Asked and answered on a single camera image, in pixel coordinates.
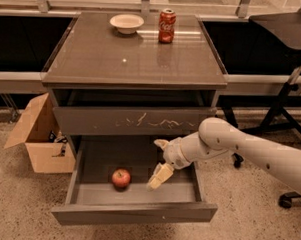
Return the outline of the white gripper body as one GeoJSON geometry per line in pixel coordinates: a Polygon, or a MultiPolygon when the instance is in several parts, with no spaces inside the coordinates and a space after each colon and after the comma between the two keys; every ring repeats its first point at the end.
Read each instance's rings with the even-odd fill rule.
{"type": "Polygon", "coordinates": [[[172,141],[168,141],[163,149],[165,162],[171,164],[174,169],[184,169],[191,164],[191,162],[185,158],[181,144],[182,139],[178,137],[172,141]]]}

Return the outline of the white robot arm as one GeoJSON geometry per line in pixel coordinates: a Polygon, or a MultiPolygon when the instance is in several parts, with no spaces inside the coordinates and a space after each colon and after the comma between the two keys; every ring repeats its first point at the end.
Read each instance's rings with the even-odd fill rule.
{"type": "Polygon", "coordinates": [[[301,196],[301,150],[245,133],[223,119],[206,118],[197,132],[171,141],[156,139],[154,144],[163,150],[165,162],[154,169],[148,190],[165,183],[175,169],[230,151],[250,160],[301,196]]]}

